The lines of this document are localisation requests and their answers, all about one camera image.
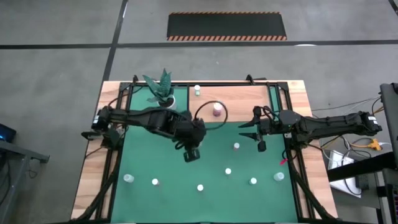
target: green tabletop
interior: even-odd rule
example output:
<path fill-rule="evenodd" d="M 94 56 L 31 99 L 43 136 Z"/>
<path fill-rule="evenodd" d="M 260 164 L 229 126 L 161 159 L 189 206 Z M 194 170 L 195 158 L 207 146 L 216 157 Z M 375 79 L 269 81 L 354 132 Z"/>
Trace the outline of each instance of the green tabletop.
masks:
<path fill-rule="evenodd" d="M 177 110 L 187 110 L 187 88 L 176 88 L 174 96 Z M 146 100 L 150 97 L 144 87 L 133 95 L 131 109 L 156 106 Z M 183 159 L 184 149 L 175 150 L 171 140 L 129 127 L 111 221 L 296 222 L 289 168 L 279 165 L 285 148 L 283 137 L 264 137 L 267 151 L 258 152 L 256 142 L 238 135 L 255 132 L 255 128 L 243 131 L 238 129 L 240 124 L 227 123 L 208 131 L 200 146 L 201 158 L 190 163 Z M 240 143 L 237 151 L 233 149 L 236 142 Z M 232 170 L 228 176 L 226 168 Z M 273 179 L 277 172 L 285 174 L 283 181 Z M 133 175 L 134 182 L 125 182 L 125 174 Z M 252 177 L 257 184 L 249 184 Z M 152 185 L 154 178 L 159 180 L 158 186 Z M 202 192 L 197 190 L 198 184 L 204 186 Z"/>

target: concrete floor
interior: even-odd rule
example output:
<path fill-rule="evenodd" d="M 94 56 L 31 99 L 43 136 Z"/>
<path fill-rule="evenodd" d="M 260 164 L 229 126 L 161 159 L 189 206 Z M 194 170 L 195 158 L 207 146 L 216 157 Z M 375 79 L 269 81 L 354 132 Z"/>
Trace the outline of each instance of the concrete floor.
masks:
<path fill-rule="evenodd" d="M 0 0 L 0 45 L 110 43 L 120 5 L 121 0 Z M 164 42 L 173 11 L 280 11 L 288 40 L 398 39 L 398 17 L 387 0 L 130 0 L 119 42 Z M 69 219 L 87 144 L 80 133 L 90 128 L 108 52 L 0 50 L 0 123 L 18 131 L 18 145 L 51 155 L 47 165 L 32 165 L 40 172 L 27 178 L 13 223 Z M 374 97 L 379 84 L 398 82 L 397 61 L 396 45 L 118 49 L 110 80 L 157 76 L 164 67 L 174 80 L 241 80 L 249 73 L 305 80 L 312 108 L 324 108 Z M 386 129 L 384 115 L 377 118 Z M 377 138 L 389 141 L 387 131 Z M 374 210 L 336 201 L 342 219 L 377 222 Z"/>

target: wooden board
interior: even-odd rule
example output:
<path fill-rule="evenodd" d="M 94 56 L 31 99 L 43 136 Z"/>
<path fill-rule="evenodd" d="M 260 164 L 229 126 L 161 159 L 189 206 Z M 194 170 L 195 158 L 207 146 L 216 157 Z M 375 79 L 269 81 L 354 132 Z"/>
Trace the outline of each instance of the wooden board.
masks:
<path fill-rule="evenodd" d="M 176 81 L 174 83 L 182 83 L 186 81 Z M 190 81 L 190 83 L 195 82 L 223 82 L 226 81 Z M 229 81 L 231 83 L 242 82 L 240 80 Z M 295 112 L 301 114 L 302 116 L 312 116 L 310 103 L 308 101 L 307 92 L 305 91 L 304 81 L 302 80 L 293 80 L 293 81 L 257 81 L 258 83 L 264 82 L 288 82 L 289 91 L 290 91 L 290 99 L 292 101 L 292 106 Z M 120 81 L 116 82 L 104 82 L 101 90 L 101 94 L 99 96 L 97 109 L 106 106 L 111 100 L 113 100 L 118 95 Z M 225 94 L 224 97 L 232 97 L 235 100 L 239 101 L 242 98 L 243 94 L 256 96 L 262 93 L 264 96 L 267 96 L 267 91 L 264 86 L 236 86 L 239 88 L 239 91 L 232 91 L 231 93 Z M 211 97 L 211 88 L 207 90 L 207 87 L 203 86 L 201 88 L 201 96 L 206 98 L 205 101 L 214 100 Z M 192 102 L 190 102 L 190 109 L 194 111 L 194 107 L 199 107 L 202 103 L 199 99 L 197 101 L 194 98 L 191 98 Z M 263 103 L 263 105 L 268 105 L 268 101 L 264 99 L 267 98 L 259 98 L 253 101 L 240 101 L 239 106 L 236 105 L 227 105 L 228 109 L 234 111 L 236 115 L 231 116 L 231 119 L 250 119 L 252 118 L 252 107 L 253 104 Z M 97 149 L 99 147 L 99 141 L 92 141 L 88 145 L 87 153 Z M 318 145 L 318 141 L 313 141 L 312 144 Z M 308 147 L 302 150 L 305 168 L 307 172 L 307 178 L 309 182 L 309 186 L 311 191 L 314 193 L 319 202 L 325 207 L 325 209 L 334 217 L 337 217 L 337 211 L 335 207 L 335 203 L 333 200 L 333 196 L 331 194 L 331 189 L 329 186 L 329 180 L 326 174 L 326 168 L 323 163 L 322 152 L 318 149 L 314 149 L 312 147 Z M 82 173 L 80 177 L 80 182 L 78 186 L 78 190 L 76 193 L 75 204 L 73 206 L 71 218 L 76 218 L 81 215 L 85 208 L 91 203 L 94 199 L 95 195 L 100 190 L 101 178 L 103 173 L 103 164 L 105 162 L 106 150 L 100 150 L 95 154 L 92 154 L 89 158 L 84 161 Z M 303 215 L 304 217 L 308 216 L 305 196 L 301 189 L 299 189 L 300 201 L 302 204 Z M 106 217 L 106 212 L 108 211 L 109 204 L 109 193 L 108 196 L 104 200 L 104 212 L 103 217 Z"/>

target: black metal frame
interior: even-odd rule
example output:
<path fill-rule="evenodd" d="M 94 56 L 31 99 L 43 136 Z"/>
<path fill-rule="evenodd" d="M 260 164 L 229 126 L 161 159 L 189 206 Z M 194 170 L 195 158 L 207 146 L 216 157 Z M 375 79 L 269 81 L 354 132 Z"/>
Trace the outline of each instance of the black metal frame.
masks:
<path fill-rule="evenodd" d="M 121 102 L 122 102 L 122 98 L 121 96 L 123 95 L 124 91 L 126 90 L 126 85 L 131 84 L 131 83 L 121 83 L 120 87 L 119 87 L 119 93 L 118 93 L 118 100 L 116 101 L 116 107 L 120 108 L 121 107 Z M 173 86 L 181 86 L 181 87 L 187 87 L 187 106 L 189 108 L 189 88 L 193 87 L 195 85 L 200 85 L 200 86 L 248 86 L 248 85 L 265 85 L 267 86 L 268 90 L 270 90 L 270 87 L 274 87 L 275 88 L 275 92 L 277 95 L 277 104 L 279 105 L 279 108 L 282 109 L 282 101 L 281 101 L 281 95 L 280 95 L 280 91 L 282 90 L 284 91 L 284 95 L 285 95 L 285 99 L 287 102 L 287 109 L 288 110 L 292 110 L 292 102 L 290 100 L 290 95 L 289 95 L 289 88 L 287 87 L 287 83 L 286 82 L 262 82 L 262 83 L 249 83 L 246 81 L 242 81 L 242 82 L 181 82 L 181 83 L 174 83 Z M 127 101 L 126 101 L 126 105 L 125 105 L 125 109 L 129 109 L 130 105 L 131 105 L 131 99 L 132 99 L 132 93 L 134 88 L 140 88 L 142 86 L 147 86 L 146 83 L 136 83 L 134 86 L 130 85 L 131 88 L 127 88 L 127 91 L 129 92 L 129 94 L 127 95 Z M 269 98 L 270 104 L 273 107 L 273 102 L 271 97 Z M 284 142 L 285 142 L 285 146 L 287 147 L 287 140 L 286 138 L 284 138 Z M 300 167 L 300 175 L 303 177 L 305 183 L 308 185 L 308 179 L 307 179 L 307 174 L 305 172 L 305 166 L 304 166 L 304 161 L 303 161 L 303 157 L 302 157 L 302 153 L 301 151 L 297 151 L 298 153 L 298 164 Z M 116 158 L 116 164 L 120 164 L 121 162 L 121 158 L 122 158 L 122 154 L 123 154 L 123 150 L 119 150 L 118 151 L 118 156 Z M 291 151 L 287 151 L 287 156 L 288 158 L 292 159 L 292 155 L 291 155 Z M 106 157 L 106 162 L 105 164 L 110 164 L 110 160 L 111 160 L 111 156 L 107 156 Z M 290 163 L 288 163 L 289 166 L 289 172 L 290 175 L 292 175 L 292 168 L 290 166 Z M 109 168 L 108 167 L 108 171 L 103 173 L 103 180 L 106 180 L 108 178 L 109 175 Z M 116 196 L 116 188 L 117 188 L 117 182 L 118 182 L 118 172 L 119 170 L 116 171 L 116 178 L 112 184 L 112 189 L 111 189 L 111 196 L 110 196 L 110 200 L 109 200 L 109 210 L 108 210 L 108 214 L 106 217 L 106 220 L 110 220 L 111 219 L 111 215 L 112 215 L 112 211 L 113 211 L 113 205 L 114 205 L 114 199 Z M 294 197 L 294 203 L 295 203 L 295 207 L 296 207 L 296 214 L 297 214 L 297 218 L 302 218 L 303 217 L 303 213 L 302 213 L 302 207 L 301 207 L 301 203 L 300 203 L 300 196 L 299 196 L 299 191 L 298 191 L 298 186 L 296 181 L 294 181 L 293 178 L 290 179 L 291 184 L 292 184 L 292 193 L 293 193 L 293 197 Z M 97 208 L 96 211 L 96 216 L 94 220 L 99 220 L 101 219 L 101 214 L 102 214 L 102 204 L 103 202 L 101 202 L 101 206 Z M 313 207 L 310 204 L 310 202 L 307 200 L 307 208 L 308 208 L 308 212 L 310 214 L 310 218 L 313 218 L 315 216 L 312 216 L 311 214 L 313 213 Z"/>

